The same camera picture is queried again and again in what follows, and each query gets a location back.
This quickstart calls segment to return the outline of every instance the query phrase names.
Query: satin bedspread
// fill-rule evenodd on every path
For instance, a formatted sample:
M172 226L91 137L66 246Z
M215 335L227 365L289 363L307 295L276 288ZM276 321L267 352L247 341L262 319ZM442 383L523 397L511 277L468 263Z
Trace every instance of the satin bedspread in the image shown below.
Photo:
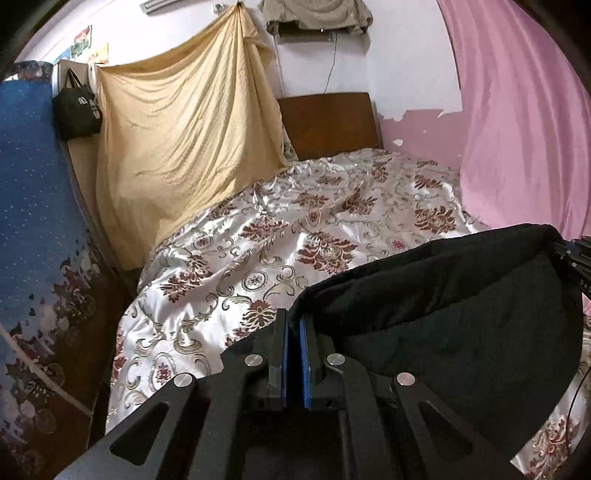
M270 324L306 286L432 239L487 228L463 211L459 172L383 150L298 162L255 183L199 213L152 252L119 324L107 431L175 374L221 371L222 351ZM564 422L579 381L516 465L527 465L535 445ZM573 410L575 441L584 411L584 404Z

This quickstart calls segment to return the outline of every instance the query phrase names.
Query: hanging bag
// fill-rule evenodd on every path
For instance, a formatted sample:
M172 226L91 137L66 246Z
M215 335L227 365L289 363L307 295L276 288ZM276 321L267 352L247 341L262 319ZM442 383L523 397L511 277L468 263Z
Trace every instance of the hanging bag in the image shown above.
M68 69L65 87L53 99L53 114L63 141L97 134L103 123L95 94L88 85L82 85L72 69Z

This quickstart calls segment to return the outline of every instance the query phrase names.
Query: bed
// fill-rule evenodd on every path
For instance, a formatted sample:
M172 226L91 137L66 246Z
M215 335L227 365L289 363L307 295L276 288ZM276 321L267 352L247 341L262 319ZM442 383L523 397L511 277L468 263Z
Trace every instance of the bed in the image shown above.
M196 212L153 250L119 322L107 431L175 374L221 371L225 348L273 322L307 286L488 228L462 209L458 171L380 148L366 93L281 99L280 106L291 139L284 149L293 147L300 161ZM529 478L553 478L568 455L565 418L590 349L587 319L580 371L513 459ZM585 411L581 399L571 413L571 448L587 425Z

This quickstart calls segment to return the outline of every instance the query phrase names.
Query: wooden headboard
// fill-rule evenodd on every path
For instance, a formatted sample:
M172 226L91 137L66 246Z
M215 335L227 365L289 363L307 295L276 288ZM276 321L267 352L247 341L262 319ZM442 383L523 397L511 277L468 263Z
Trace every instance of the wooden headboard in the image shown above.
M367 93L280 98L285 130L300 160L382 148Z

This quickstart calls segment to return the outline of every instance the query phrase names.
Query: wall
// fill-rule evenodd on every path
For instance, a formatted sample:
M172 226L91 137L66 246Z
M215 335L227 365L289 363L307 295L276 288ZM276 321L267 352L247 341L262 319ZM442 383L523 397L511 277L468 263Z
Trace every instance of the wall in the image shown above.
M365 1L376 19L367 62L384 148L459 168L466 126L455 113L462 97L437 1Z
M264 31L258 1L246 0L246 6ZM466 129L463 114L457 113L462 100L456 66L437 0L365 1L374 24L369 35L339 35L327 91L369 92L381 119L385 148L458 167ZM185 0L150 16L140 10L140 3L70 0L20 59L52 61L77 32L92 24L94 45L108 41L111 63L127 63L180 44L215 18L210 1ZM278 97L324 91L335 54L333 42L274 46L270 35L264 33L263 39L279 54L269 69Z
M212 1L185 0L151 15L144 14L141 0L70 0L44 26L19 56L19 60L53 61L87 25L93 26L92 43L109 43L111 64L129 63L165 52L188 40L212 22ZM274 47L264 31L258 0L246 0L248 11L263 32L262 39ZM341 35L328 92L369 90L363 38ZM280 44L277 46L283 71L284 91L278 64L269 69L269 79L277 96L322 93L333 62L333 42Z

